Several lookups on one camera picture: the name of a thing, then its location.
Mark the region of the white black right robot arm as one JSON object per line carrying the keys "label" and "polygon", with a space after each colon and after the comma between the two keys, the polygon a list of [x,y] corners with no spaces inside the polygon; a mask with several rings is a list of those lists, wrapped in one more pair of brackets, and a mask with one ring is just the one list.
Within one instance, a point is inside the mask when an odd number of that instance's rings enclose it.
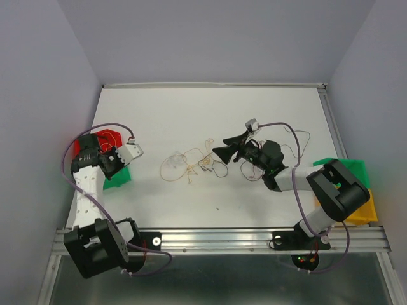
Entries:
{"label": "white black right robot arm", "polygon": [[288,167],[278,143],[267,140],[260,145],[248,138],[245,132],[224,139],[224,146],[212,151],[226,164],[244,159],[258,167],[271,191],[293,191],[297,200],[299,191],[313,192],[319,207],[306,215],[300,205],[302,219],[293,231],[293,242],[300,248],[307,248],[317,235],[345,221],[371,198],[368,188],[338,159],[314,167]]}

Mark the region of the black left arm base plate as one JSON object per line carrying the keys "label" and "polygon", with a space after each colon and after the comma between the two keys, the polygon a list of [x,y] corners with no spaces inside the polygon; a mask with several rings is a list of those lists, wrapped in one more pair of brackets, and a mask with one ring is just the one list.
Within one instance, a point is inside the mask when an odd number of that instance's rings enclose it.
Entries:
{"label": "black left arm base plate", "polygon": [[[125,241],[141,248],[161,250],[161,232],[141,231],[138,228],[135,220],[130,217],[117,221],[116,225],[120,229]],[[140,255],[130,256],[129,262],[125,267],[125,271],[130,271],[132,273],[140,271],[145,266],[146,260],[146,252],[143,253],[142,257]]]}

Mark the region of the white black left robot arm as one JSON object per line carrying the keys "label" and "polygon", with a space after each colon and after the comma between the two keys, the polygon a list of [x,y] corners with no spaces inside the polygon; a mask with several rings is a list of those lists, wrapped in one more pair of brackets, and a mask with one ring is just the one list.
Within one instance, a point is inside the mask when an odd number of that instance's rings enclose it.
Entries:
{"label": "white black left robot arm", "polygon": [[78,138],[79,153],[71,163],[76,190],[76,214],[72,231],[64,235],[64,245],[79,273],[85,279],[125,266],[128,250],[141,245],[141,234],[128,228],[119,232],[102,211],[103,186],[127,167],[143,151],[135,139],[103,151],[96,134]]}

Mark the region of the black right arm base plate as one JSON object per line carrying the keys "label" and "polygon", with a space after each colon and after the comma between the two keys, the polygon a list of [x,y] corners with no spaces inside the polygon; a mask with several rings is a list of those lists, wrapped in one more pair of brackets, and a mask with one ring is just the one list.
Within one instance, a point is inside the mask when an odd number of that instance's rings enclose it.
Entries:
{"label": "black right arm base plate", "polygon": [[329,250],[330,242],[323,242],[321,237],[312,235],[309,237],[299,224],[296,224],[291,230],[275,231],[272,234],[268,246],[276,251],[294,251],[294,250]]}

